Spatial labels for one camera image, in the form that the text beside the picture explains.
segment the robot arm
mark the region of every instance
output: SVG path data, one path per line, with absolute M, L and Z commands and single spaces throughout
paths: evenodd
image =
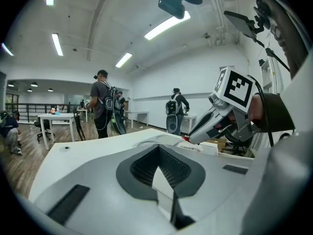
M 214 92 L 209 95 L 211 109 L 205 113 L 185 140 L 197 144 L 226 136 L 230 141 L 246 141 L 260 129 L 248 119 L 255 82 L 233 68 L 221 70 Z M 233 114 L 235 120 L 228 118 Z

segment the backpack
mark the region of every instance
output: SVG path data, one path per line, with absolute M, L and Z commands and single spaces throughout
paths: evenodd
M 120 104 L 120 108 L 122 107 L 122 104 L 121 104 L 121 100 L 123 99 L 124 97 L 122 95 L 117 95 L 117 99 L 118 99 L 118 102 Z
M 108 111 L 112 111 L 114 108 L 120 109 L 120 103 L 116 98 L 116 87 L 111 86 L 106 81 L 100 81 L 100 82 L 103 83 L 108 88 L 107 94 L 105 95 L 103 101 L 98 97 L 98 100 L 100 101 L 100 103 L 104 104 L 104 107 Z
M 176 115 L 179 112 L 181 104 L 178 105 L 178 102 L 176 101 L 178 95 L 179 94 L 176 94 L 173 99 L 170 98 L 170 100 L 166 103 L 165 108 L 167 115 Z

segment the man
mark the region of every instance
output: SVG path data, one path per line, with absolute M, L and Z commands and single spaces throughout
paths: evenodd
M 111 88 L 107 82 L 108 73 L 105 70 L 98 71 L 97 82 L 91 87 L 91 100 L 86 106 L 87 109 L 94 108 L 94 124 L 100 139 L 108 137 L 108 123 L 111 120 L 112 111 L 107 110 L 104 101 Z
M 20 121 L 20 113 L 19 113 L 19 111 L 14 111 L 13 112 L 13 114 L 12 114 L 12 117 L 14 117 L 14 119 L 16 120 L 16 121 Z M 19 148 L 21 147 L 21 140 L 18 138 L 18 146 L 19 146 Z
M 175 100 L 177 101 L 177 104 L 179 106 L 179 112 L 176 114 L 176 116 L 177 116 L 177 129 L 174 132 L 174 134 L 179 136 L 182 119 L 184 117 L 184 112 L 182 110 L 182 103 L 184 103 L 184 105 L 186 105 L 186 112 L 189 111 L 189 103 L 187 102 L 186 98 L 180 93 L 179 88 L 174 88 L 173 93 L 174 94 L 171 96 L 171 99 L 174 99 L 174 97 L 176 95 L 178 95 L 178 96 L 176 96 Z
M 123 92 L 119 91 L 117 93 L 117 99 L 119 103 L 121 104 L 121 109 L 119 110 L 121 117 L 124 118 L 124 112 L 125 112 L 125 106 L 126 106 L 126 99 L 123 97 Z
M 80 102 L 80 108 L 81 108 L 81 109 L 84 108 L 84 104 L 85 104 L 85 102 L 84 102 L 84 100 L 82 100 L 82 101 Z
M 0 118 L 0 135 L 4 139 L 5 145 L 8 146 L 12 154 L 21 156 L 22 151 L 18 146 L 18 136 L 21 134 L 21 131 L 17 121 L 5 111 L 0 112 Z
M 291 78 L 295 76 L 308 54 L 308 48 L 312 42 L 305 30 L 298 31 L 301 21 L 293 12 L 286 0 L 262 0 L 269 9 L 271 18 L 275 21 L 280 37 L 274 36 L 278 44 L 285 52 L 290 68 Z M 271 131 L 284 131 L 294 129 L 292 119 L 278 94 L 265 94 L 268 106 L 268 121 Z M 267 131 L 264 109 L 261 98 L 254 95 L 249 108 L 249 119 L 253 121 L 263 132 Z

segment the railing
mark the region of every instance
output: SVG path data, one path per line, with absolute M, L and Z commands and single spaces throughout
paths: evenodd
M 18 110 L 20 113 L 20 121 L 33 122 L 37 121 L 38 115 L 49 113 L 52 106 L 59 106 L 60 113 L 72 113 L 73 107 L 77 109 L 80 105 L 77 104 L 5 104 L 5 110 L 7 113 L 13 113 Z

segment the white desk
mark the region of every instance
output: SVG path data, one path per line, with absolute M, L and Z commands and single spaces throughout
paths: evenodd
M 44 128 L 44 120 L 45 119 L 49 120 L 50 132 L 51 132 L 53 142 L 55 142 L 55 139 L 54 139 L 54 134 L 53 134 L 52 121 L 53 120 L 69 120 L 70 135 L 72 137 L 72 141 L 75 142 L 74 132 L 73 132 L 73 119 L 74 119 L 73 113 L 60 113 L 60 115 L 42 114 L 42 115 L 39 115 L 38 117 L 40 118 L 41 130 L 43 132 L 43 138 L 44 138 L 45 147 L 47 150 L 49 150 L 49 146 L 48 146 L 48 142 L 47 142 L 47 137 L 45 136 L 45 128 Z
M 88 123 L 88 117 L 87 117 L 87 109 L 77 109 L 78 112 L 85 112 L 85 116 L 86 116 L 86 123 Z
M 196 119 L 196 117 L 197 117 L 197 116 L 184 115 L 183 120 L 189 121 L 188 133 L 191 132 L 191 129 L 192 129 L 192 121 L 193 121 L 194 119 Z
M 134 118 L 133 118 L 133 114 L 137 114 L 137 121 L 139 122 L 138 120 L 138 115 L 139 114 L 146 114 L 147 115 L 147 126 L 149 125 L 149 112 L 132 112 L 132 111 L 125 111 L 126 113 L 130 114 L 132 117 L 131 117 L 131 120 L 132 120 L 132 129 L 134 128 Z
M 37 172 L 28 199 L 34 202 L 46 188 L 90 160 L 131 149 L 134 144 L 157 135 L 177 138 L 166 132 L 148 129 L 106 139 L 55 143 Z M 61 148 L 66 146 L 69 150 L 62 151 Z

